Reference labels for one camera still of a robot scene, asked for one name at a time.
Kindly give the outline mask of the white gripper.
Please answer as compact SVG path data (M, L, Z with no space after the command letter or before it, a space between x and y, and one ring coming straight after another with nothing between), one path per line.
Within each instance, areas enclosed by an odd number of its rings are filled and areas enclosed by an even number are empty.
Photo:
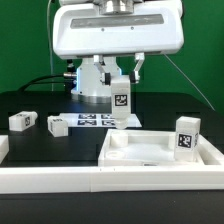
M93 56L103 85L111 84L103 56L136 53L129 78L137 84L144 53L173 54L182 47L182 15L181 0L134 2L129 14L103 14L96 2L64 1L54 17L53 50L62 59Z

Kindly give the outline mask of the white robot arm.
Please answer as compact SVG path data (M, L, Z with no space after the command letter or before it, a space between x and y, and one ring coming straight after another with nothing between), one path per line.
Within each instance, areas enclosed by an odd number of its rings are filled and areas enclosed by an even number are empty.
M108 103L103 73L119 76L119 56L174 54L184 43L181 0L59 0L53 50L63 60L80 59L77 100Z

